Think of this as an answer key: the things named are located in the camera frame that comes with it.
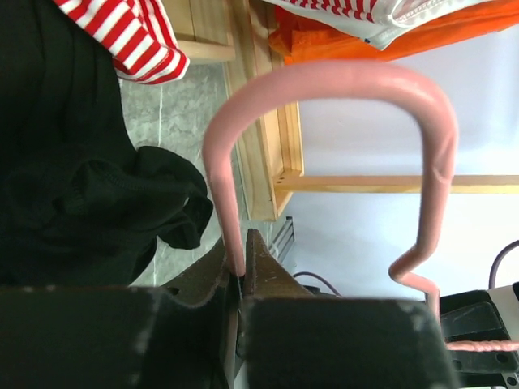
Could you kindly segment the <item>pink wire hanger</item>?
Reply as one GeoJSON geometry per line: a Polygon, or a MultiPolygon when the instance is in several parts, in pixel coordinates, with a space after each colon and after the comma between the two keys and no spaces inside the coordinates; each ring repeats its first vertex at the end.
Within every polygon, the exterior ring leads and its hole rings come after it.
{"type": "Polygon", "coordinates": [[[414,273],[435,252],[451,190],[458,125],[444,92],[427,77],[377,61],[316,61],[282,67],[249,81],[210,121],[204,134],[203,161],[226,250],[226,265],[244,276],[241,230],[230,153],[242,132],[259,117],[299,100],[355,98],[384,100],[407,111],[422,139],[421,203],[416,242],[388,269],[398,284],[424,293],[431,311],[440,313],[440,290],[414,273]]]}

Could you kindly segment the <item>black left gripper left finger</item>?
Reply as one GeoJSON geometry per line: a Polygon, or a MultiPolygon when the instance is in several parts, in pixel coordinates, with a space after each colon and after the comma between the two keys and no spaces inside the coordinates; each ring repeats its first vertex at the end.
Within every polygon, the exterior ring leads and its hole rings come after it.
{"type": "Polygon", "coordinates": [[[236,280],[218,242],[157,287],[4,288],[4,388],[231,388],[236,280]]]}

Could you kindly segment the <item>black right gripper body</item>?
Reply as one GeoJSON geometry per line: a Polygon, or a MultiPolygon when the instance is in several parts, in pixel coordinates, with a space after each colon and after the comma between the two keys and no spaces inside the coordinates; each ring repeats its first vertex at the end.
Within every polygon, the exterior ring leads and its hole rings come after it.
{"type": "MultiPolygon", "coordinates": [[[[448,342],[518,341],[518,312],[500,313],[487,290],[440,298],[440,320],[448,342]]],[[[452,351],[453,365],[465,388],[518,387],[518,352],[452,351]]]]}

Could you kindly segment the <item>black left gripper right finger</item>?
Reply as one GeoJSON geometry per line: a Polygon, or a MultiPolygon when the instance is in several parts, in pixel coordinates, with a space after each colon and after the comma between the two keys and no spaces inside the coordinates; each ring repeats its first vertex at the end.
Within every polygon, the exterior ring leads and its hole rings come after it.
{"type": "Polygon", "coordinates": [[[422,302],[275,293],[271,255],[246,240],[243,356],[250,388],[457,388],[440,327],[422,302]]]}

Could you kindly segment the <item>black tank top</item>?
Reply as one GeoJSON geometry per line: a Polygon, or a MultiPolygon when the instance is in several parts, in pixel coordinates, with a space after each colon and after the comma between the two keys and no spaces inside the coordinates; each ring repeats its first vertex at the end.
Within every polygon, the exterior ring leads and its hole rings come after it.
{"type": "Polygon", "coordinates": [[[2,2],[2,285],[130,284],[212,210],[189,160],[132,145],[107,49],[51,1],[2,2]]]}

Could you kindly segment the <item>red white striped tank top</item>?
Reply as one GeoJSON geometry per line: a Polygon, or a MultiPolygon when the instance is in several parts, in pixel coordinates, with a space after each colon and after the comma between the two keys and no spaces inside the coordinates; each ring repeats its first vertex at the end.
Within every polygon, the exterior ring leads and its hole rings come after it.
{"type": "Polygon", "coordinates": [[[112,55],[118,77],[157,85],[180,80],[190,59],[161,1],[60,0],[60,11],[112,55]]]}

